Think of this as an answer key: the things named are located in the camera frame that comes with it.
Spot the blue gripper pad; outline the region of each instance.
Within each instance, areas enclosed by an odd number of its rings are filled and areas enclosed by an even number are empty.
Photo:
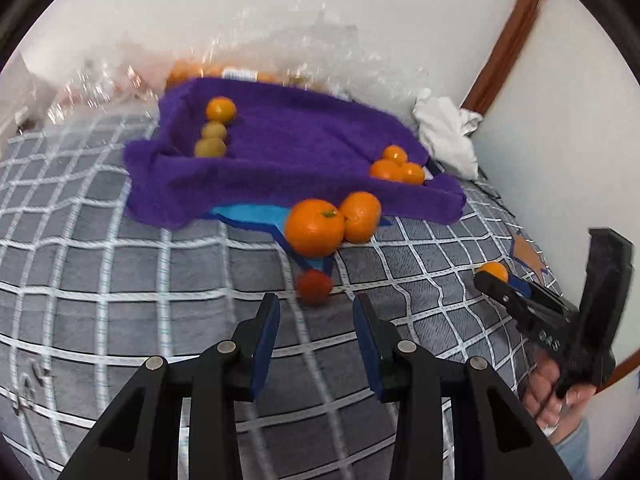
[[[274,296],[254,353],[254,376],[251,381],[251,394],[254,399],[264,388],[264,383],[267,380],[271,353],[273,352],[273,346],[276,344],[279,325],[280,300],[277,296]]]
[[[511,273],[509,274],[509,281],[507,283],[528,300],[531,298],[531,286],[529,285],[529,283],[521,280]]]
[[[369,388],[378,400],[382,397],[382,374],[380,372],[380,352],[373,339],[369,321],[358,297],[353,300],[353,326],[356,329],[360,355],[367,374]]]

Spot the plaid bedsheet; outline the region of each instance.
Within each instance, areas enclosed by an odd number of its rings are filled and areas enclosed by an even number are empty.
[[[63,142],[12,139],[0,162],[0,431],[34,479],[57,477],[146,357],[199,354],[253,316],[267,291],[280,297],[282,321],[264,391],[236,409],[246,479],[387,478],[397,413],[367,388],[351,321],[359,291],[434,354],[484,356],[514,390],[526,376],[528,345],[472,285],[472,269],[488,260],[530,276],[508,257],[506,225],[519,226],[478,188],[465,184],[468,205],[452,226],[394,218],[370,243],[346,244],[329,304],[311,308],[297,301],[299,269],[270,235],[204,220],[171,232],[123,215],[123,143],[155,124],[70,122]],[[181,425],[185,478],[188,402]]]

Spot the wooden trim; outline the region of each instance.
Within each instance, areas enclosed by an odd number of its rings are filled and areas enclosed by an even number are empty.
[[[517,0],[489,61],[466,96],[463,108],[485,115],[515,65],[538,18],[541,0]]]
[[[620,379],[624,379],[631,372],[640,366],[640,348],[631,354],[628,358],[622,361],[609,377],[609,380],[601,387],[598,392],[606,390],[610,386],[616,384]]]

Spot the purple towel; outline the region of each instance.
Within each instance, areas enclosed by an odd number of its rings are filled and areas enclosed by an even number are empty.
[[[207,102],[232,99],[238,116],[228,126],[226,156],[194,158],[207,122]],[[129,215],[140,222],[179,228],[215,206],[257,203],[290,207],[306,198],[336,206],[349,193],[369,191],[385,215],[457,221],[465,194],[452,176],[424,186],[368,176],[390,144],[420,165],[426,150],[393,116],[357,103],[272,84],[196,79],[160,101],[160,124],[151,140],[134,140],[124,152],[131,176]]]

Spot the bed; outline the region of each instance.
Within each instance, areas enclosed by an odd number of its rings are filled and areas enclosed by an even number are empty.
[[[269,234],[213,220],[170,231],[123,215],[124,143],[155,127],[148,115],[70,121],[64,142],[15,137],[0,162],[0,431],[34,479],[57,477],[146,357],[198,355],[253,316],[265,292],[280,297],[282,321],[265,389],[236,408],[247,479],[388,476],[397,413],[367,387],[351,320],[358,292],[437,356],[481,355],[513,390],[522,383],[529,345],[472,273],[503,260],[533,276],[510,257],[514,236],[542,253],[489,183],[463,184],[453,225],[387,218],[370,243],[340,248],[330,300],[313,308],[297,301],[299,269]],[[540,275],[559,292],[548,269]],[[452,478],[447,399],[442,414]],[[186,478],[188,402],[181,426]]]

